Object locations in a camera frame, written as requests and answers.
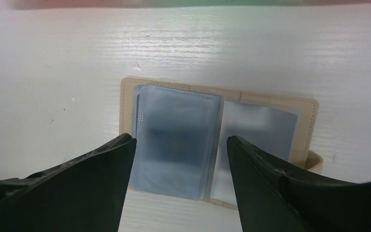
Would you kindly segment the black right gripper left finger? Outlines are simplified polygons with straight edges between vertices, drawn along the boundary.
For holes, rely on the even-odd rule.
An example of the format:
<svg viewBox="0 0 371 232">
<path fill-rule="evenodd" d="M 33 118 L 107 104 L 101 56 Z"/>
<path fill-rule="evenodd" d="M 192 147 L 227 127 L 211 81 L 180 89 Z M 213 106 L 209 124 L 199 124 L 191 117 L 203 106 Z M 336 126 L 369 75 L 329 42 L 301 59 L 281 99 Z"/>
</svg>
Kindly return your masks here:
<svg viewBox="0 0 371 232">
<path fill-rule="evenodd" d="M 26 178 L 0 180 L 0 232 L 116 232 L 136 139 L 101 147 Z"/>
</svg>

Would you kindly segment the beige card holder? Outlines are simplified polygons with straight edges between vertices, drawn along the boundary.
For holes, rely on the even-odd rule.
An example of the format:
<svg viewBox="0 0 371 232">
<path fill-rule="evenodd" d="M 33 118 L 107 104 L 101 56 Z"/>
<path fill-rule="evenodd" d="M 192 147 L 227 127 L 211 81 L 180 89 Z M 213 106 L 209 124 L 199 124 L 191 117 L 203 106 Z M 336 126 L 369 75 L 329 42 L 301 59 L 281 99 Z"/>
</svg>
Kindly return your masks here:
<svg viewBox="0 0 371 232">
<path fill-rule="evenodd" d="M 310 142 L 317 100 L 126 77 L 119 130 L 137 139 L 129 187 L 237 208 L 227 139 L 315 173 L 323 159 Z"/>
</svg>

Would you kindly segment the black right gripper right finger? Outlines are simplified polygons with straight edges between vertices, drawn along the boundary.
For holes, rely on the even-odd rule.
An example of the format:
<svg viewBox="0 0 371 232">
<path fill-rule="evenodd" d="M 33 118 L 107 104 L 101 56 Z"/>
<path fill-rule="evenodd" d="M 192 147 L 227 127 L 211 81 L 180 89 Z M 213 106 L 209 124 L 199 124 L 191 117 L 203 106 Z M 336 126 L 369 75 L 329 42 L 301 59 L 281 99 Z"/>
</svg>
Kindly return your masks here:
<svg viewBox="0 0 371 232">
<path fill-rule="evenodd" d="M 240 136 L 227 152 L 243 231 L 371 232 L 371 182 L 307 171 Z"/>
</svg>

